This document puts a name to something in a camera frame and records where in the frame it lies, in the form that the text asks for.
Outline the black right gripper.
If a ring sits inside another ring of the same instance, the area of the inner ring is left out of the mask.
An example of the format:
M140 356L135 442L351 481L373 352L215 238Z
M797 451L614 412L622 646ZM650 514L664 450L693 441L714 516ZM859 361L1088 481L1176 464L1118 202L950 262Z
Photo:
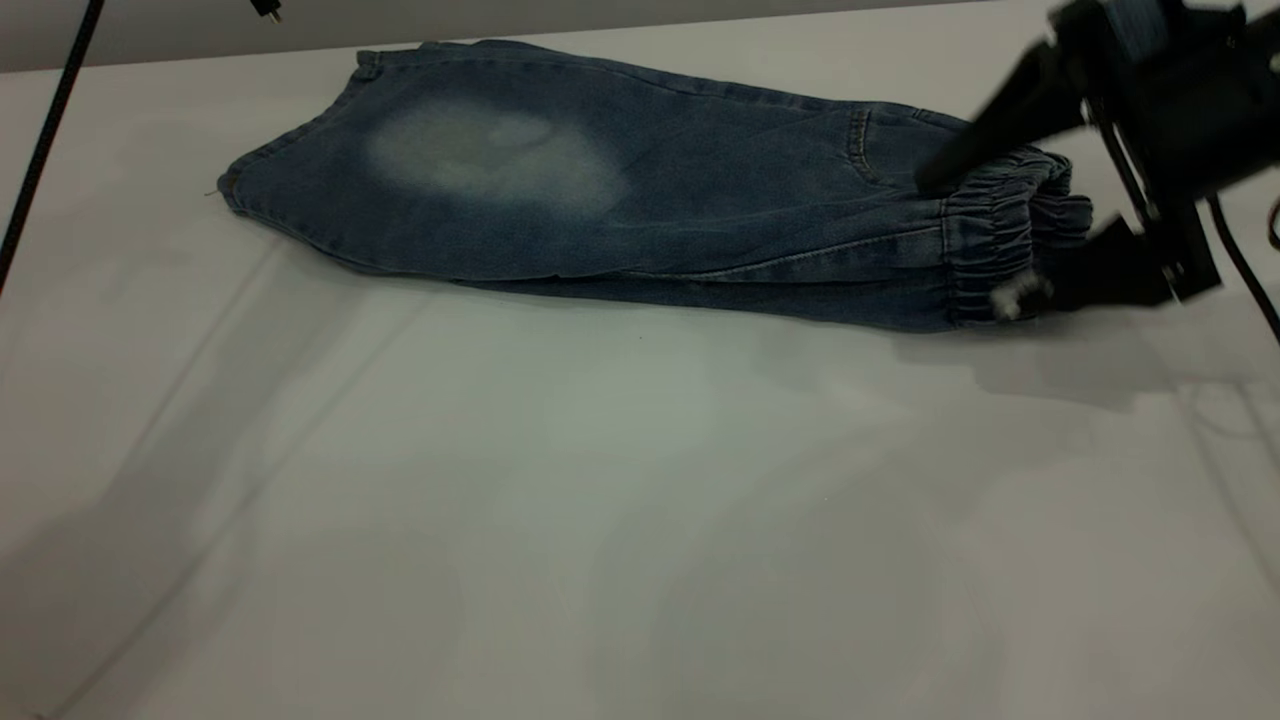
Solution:
M1277 164L1277 12L1069 1L1050 13L1050 27L1056 46L1041 41L1021 55L975 119L916 169L916 188L938 192L1083 127L1085 100L1146 237L1116 217L1076 247L1039 251L992 290L995 316L1156 307L1213 288L1220 278L1196 208Z

